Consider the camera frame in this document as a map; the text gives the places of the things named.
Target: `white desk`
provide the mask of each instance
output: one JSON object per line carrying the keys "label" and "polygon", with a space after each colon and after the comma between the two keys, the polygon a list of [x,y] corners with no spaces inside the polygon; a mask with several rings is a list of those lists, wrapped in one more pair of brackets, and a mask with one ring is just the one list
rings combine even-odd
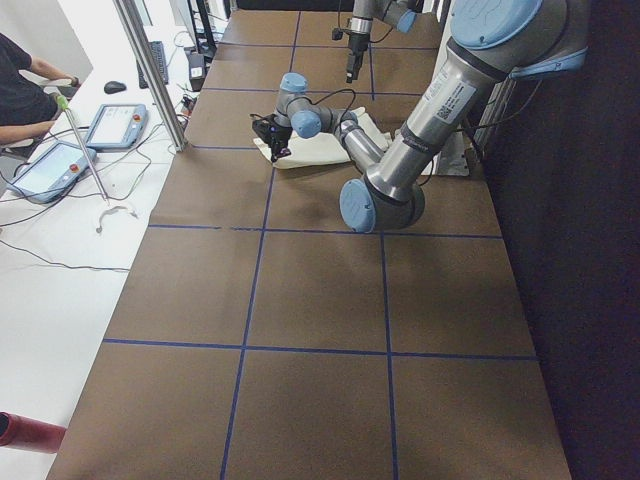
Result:
{"label": "white desk", "polygon": [[[156,38],[150,34],[149,39]],[[169,61],[174,51],[173,34],[163,40]],[[167,89],[174,104],[183,94],[176,83],[184,86],[188,78],[187,61],[181,50],[173,56],[169,69]],[[106,95],[103,85],[108,80],[122,81],[128,88]],[[88,126],[102,103],[131,102],[144,103],[149,110],[144,138],[161,120],[149,90],[138,88],[133,54],[119,59],[118,73],[111,67],[95,69],[73,98],[71,109],[78,125]],[[63,115],[52,131],[68,127]],[[63,138],[75,143],[72,134]],[[34,155],[49,145],[50,142],[39,147]],[[102,233],[97,234],[93,219],[96,209],[103,204],[101,197],[65,198],[33,220],[4,227],[0,239],[51,261],[129,268],[174,155],[164,127],[140,151],[151,158],[151,165],[129,198],[138,218],[117,211],[104,217]],[[121,156],[122,153],[100,153],[96,167],[101,169]],[[134,152],[102,170],[100,175],[108,194],[126,195],[148,162]],[[88,177],[71,194],[97,192],[94,180]],[[10,198],[15,197],[7,192],[2,200]],[[0,203],[0,224],[28,217],[42,208],[27,200]],[[68,424],[126,277],[126,273],[46,266],[26,253],[0,244],[1,411]],[[0,476],[41,480],[54,457],[0,448]]]}

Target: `metal pole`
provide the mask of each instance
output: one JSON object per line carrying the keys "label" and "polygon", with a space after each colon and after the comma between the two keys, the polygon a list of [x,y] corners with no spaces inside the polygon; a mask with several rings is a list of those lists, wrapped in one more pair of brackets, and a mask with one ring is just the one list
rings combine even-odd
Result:
{"label": "metal pole", "polygon": [[113,3],[118,11],[127,37],[129,37],[136,60],[140,63],[140,68],[149,84],[151,96],[160,111],[162,121],[171,136],[176,151],[181,152],[187,144],[187,139],[184,136],[182,126],[178,122],[169,93],[164,86],[158,67],[151,54],[149,40],[144,32],[144,26],[136,5],[133,0],[113,0]]}

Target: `dark wall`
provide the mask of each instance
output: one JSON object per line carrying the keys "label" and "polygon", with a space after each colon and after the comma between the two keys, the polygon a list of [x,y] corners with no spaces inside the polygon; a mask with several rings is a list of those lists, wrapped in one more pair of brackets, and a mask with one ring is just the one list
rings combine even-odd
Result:
{"label": "dark wall", "polygon": [[639,3],[592,2],[584,68],[485,161],[574,480],[640,479]]}

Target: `keyboard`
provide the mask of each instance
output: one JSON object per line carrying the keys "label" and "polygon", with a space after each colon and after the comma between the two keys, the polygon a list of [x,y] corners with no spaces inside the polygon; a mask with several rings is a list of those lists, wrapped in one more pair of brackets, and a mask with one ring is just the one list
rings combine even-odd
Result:
{"label": "keyboard", "polygon": [[[162,81],[167,85],[169,83],[169,69],[167,68],[167,59],[164,56],[164,47],[162,46],[162,42],[149,42],[149,47],[151,48],[153,59],[158,66],[158,71],[162,76]],[[140,64],[138,62],[136,62],[136,64],[138,66],[138,86],[140,88],[148,88],[149,84],[144,78]]]}

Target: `person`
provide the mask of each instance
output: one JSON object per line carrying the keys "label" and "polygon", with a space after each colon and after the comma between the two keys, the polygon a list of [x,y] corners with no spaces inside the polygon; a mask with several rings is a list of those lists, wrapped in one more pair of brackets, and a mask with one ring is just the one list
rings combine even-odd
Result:
{"label": "person", "polygon": [[77,77],[29,55],[0,33],[0,145],[45,135],[60,114],[54,96],[23,77],[20,70],[49,80],[70,79],[71,86],[80,86]]}

